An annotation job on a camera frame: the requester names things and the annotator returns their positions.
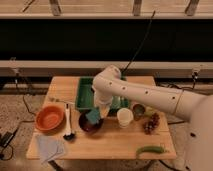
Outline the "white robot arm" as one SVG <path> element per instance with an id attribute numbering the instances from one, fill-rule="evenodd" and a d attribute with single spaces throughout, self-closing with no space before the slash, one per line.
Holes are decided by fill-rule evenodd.
<path id="1" fill-rule="evenodd" d="M 121 96 L 187 121 L 185 171 L 213 171 L 213 95 L 123 81 L 114 65 L 93 78 L 92 88 L 97 106 Z"/>

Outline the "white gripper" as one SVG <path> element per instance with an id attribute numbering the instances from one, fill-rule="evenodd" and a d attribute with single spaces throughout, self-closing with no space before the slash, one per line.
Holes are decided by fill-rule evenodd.
<path id="1" fill-rule="evenodd" d="M 94 106 L 99 109 L 100 117 L 106 118 L 112 104 L 113 97 L 103 97 L 100 93 L 94 93 Z"/>

